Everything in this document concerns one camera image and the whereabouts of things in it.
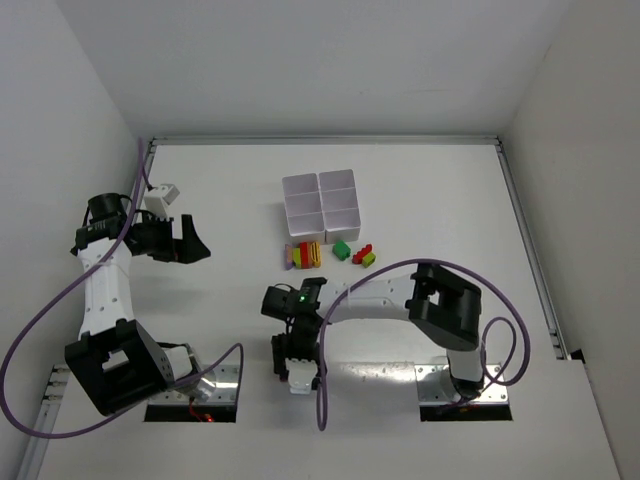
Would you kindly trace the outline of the orange lego plate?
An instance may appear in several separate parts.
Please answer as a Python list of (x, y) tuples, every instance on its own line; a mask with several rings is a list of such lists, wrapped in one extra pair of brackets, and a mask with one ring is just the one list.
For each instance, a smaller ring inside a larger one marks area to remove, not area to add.
[(310, 242), (308, 244), (308, 254), (312, 267), (319, 268), (322, 265), (320, 244), (318, 242)]

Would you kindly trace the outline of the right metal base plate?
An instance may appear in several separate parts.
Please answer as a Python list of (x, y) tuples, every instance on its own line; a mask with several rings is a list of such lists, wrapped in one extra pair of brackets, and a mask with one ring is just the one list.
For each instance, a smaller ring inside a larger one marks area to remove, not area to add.
[(445, 364), (416, 364), (414, 366), (418, 401), (420, 406), (445, 407), (450, 405), (507, 405), (509, 394), (506, 386), (493, 382), (484, 376), (480, 395), (471, 400), (463, 400), (454, 388)]

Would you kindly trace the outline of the metal base plate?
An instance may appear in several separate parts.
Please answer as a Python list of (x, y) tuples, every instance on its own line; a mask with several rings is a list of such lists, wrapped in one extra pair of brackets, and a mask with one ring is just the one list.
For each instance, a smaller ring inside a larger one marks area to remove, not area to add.
[(420, 406), (445, 407), (450, 405), (507, 405), (509, 394), (506, 386), (493, 382), (484, 376), (480, 395), (471, 400), (463, 400), (454, 388), (445, 364), (416, 364), (414, 366), (418, 401)]
[(190, 401), (196, 406), (232, 407), (238, 396), (240, 365), (221, 364), (202, 377), (198, 384), (155, 395), (147, 401), (149, 406), (184, 406)]

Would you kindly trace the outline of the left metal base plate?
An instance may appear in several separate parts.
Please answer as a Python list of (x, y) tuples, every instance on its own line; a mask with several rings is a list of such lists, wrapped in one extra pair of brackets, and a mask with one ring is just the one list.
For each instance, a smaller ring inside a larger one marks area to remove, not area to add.
[(149, 406), (184, 406), (190, 401), (196, 406), (232, 407), (238, 396), (240, 365), (221, 364), (202, 377), (198, 384), (155, 395), (147, 401)]

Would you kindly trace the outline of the left white divided container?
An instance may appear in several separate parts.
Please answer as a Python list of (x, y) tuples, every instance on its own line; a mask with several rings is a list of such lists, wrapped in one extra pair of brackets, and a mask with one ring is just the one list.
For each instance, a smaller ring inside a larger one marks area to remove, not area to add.
[(318, 176), (307, 173), (282, 178), (288, 233), (294, 243), (325, 240)]

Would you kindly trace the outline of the right white divided container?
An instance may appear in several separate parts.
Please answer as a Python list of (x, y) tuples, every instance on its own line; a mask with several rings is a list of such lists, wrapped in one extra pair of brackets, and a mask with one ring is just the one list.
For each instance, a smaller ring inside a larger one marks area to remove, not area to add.
[(326, 242), (357, 240), (361, 217), (353, 170), (321, 172), (318, 179)]

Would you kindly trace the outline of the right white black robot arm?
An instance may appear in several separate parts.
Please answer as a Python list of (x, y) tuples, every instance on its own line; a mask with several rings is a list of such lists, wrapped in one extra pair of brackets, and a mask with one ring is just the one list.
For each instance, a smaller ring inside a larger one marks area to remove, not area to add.
[(407, 321), (444, 349), (456, 393), (475, 399), (484, 388), (480, 353), (481, 289), (450, 270), (420, 263), (414, 273), (357, 287), (306, 278), (298, 288), (267, 288), (261, 314), (285, 322), (271, 339), (273, 371), (294, 394), (320, 383), (321, 328), (355, 319)]

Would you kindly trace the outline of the small red lego brick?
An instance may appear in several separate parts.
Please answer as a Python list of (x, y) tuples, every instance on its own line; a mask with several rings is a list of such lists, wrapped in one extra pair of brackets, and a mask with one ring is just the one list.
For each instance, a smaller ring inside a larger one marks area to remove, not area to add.
[(352, 262), (354, 264), (361, 264), (364, 257), (371, 253), (372, 250), (373, 246), (371, 244), (366, 244), (352, 256)]

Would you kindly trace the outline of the small lime lego brick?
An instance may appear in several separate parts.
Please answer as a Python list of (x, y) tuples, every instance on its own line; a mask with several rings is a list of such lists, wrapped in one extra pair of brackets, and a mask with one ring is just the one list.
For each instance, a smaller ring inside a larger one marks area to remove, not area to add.
[(368, 268), (370, 267), (374, 262), (376, 261), (376, 254), (373, 252), (369, 252), (368, 254), (366, 254), (361, 261), (361, 265), (364, 268)]

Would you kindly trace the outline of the lime green lego brick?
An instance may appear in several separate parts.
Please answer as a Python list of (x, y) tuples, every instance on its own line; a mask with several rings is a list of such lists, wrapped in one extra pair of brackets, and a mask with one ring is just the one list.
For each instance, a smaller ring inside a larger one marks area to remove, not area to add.
[(293, 263), (298, 269), (310, 269), (313, 266), (309, 251), (301, 248), (293, 250)]

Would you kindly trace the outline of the purple butterfly lego brick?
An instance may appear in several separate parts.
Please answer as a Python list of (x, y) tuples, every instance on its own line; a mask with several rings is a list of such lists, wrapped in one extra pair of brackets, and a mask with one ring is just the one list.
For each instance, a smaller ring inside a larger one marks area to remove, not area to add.
[(284, 269), (285, 270), (291, 270), (294, 268), (294, 259), (293, 259), (293, 255), (294, 255), (294, 247), (290, 244), (286, 244), (284, 246)]

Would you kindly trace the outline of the dark green lego brick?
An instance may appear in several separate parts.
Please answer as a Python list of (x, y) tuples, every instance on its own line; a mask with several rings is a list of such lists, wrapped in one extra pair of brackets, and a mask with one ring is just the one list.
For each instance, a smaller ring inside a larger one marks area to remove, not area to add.
[(344, 241), (338, 241), (333, 245), (332, 253), (339, 261), (345, 261), (351, 256), (351, 248)]

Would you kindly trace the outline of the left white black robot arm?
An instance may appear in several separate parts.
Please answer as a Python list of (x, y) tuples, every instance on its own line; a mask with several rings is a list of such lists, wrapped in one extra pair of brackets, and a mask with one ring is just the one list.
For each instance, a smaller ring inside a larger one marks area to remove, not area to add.
[(144, 196), (141, 220), (127, 225), (121, 194), (97, 195), (88, 202), (89, 220), (72, 249), (88, 277), (85, 313), (77, 341), (65, 348), (70, 370), (104, 416), (119, 413), (198, 372), (187, 344), (156, 342), (134, 317), (129, 270), (133, 257), (192, 264), (210, 257), (193, 219), (181, 217), (182, 238), (173, 236), (169, 206), (179, 195), (161, 184)]

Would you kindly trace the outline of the white divided container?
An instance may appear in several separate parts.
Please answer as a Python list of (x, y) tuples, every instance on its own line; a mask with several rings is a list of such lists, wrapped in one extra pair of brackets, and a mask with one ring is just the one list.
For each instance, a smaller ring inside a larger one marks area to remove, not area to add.
[(318, 176), (307, 173), (282, 178), (288, 233), (294, 243), (325, 240)]
[(357, 240), (361, 217), (353, 170), (321, 172), (318, 179), (326, 242)]

